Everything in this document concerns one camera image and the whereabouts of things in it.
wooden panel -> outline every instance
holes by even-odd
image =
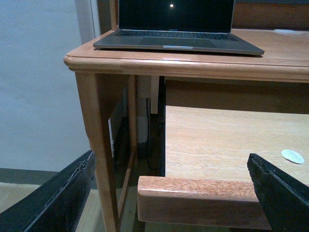
[[[118,29],[118,0],[110,0],[112,30]]]
[[[159,76],[151,77],[151,114],[158,113]]]
[[[309,5],[236,3],[233,28],[309,29]]]
[[[69,52],[64,61],[71,70],[80,72],[309,82],[309,32],[282,34],[241,29],[232,32],[265,50],[263,57],[102,51],[93,48],[97,38]]]
[[[138,217],[141,221],[270,229],[251,182],[140,176]]]
[[[76,73],[85,129],[97,159],[96,180],[105,228],[107,231],[118,232],[119,218],[108,118],[121,97],[127,77],[114,79],[108,74]]]
[[[308,106],[308,84],[167,81],[166,176],[251,181],[246,163],[257,153],[309,185]],[[284,149],[307,162],[288,162]]]

power cord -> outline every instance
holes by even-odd
[[[148,112],[148,98],[146,98],[146,112],[147,112],[146,161],[151,170],[157,171],[159,170],[159,168],[153,168],[148,161],[148,143],[149,143],[149,127],[150,127],[149,112]]]

white wall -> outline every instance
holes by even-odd
[[[89,149],[74,73],[74,0],[0,1],[0,168],[60,171]]]

white sticker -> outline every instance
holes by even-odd
[[[302,164],[305,162],[304,158],[301,155],[292,150],[283,150],[281,154],[284,158],[294,163]]]

desk top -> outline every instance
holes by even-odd
[[[232,33],[265,50],[261,57],[192,52],[95,50],[109,31],[67,53],[73,71],[200,78],[309,82],[309,32],[234,29]]]
[[[167,177],[251,183],[257,153],[309,185],[309,85],[258,84],[167,81]],[[305,163],[284,159],[285,149]]]

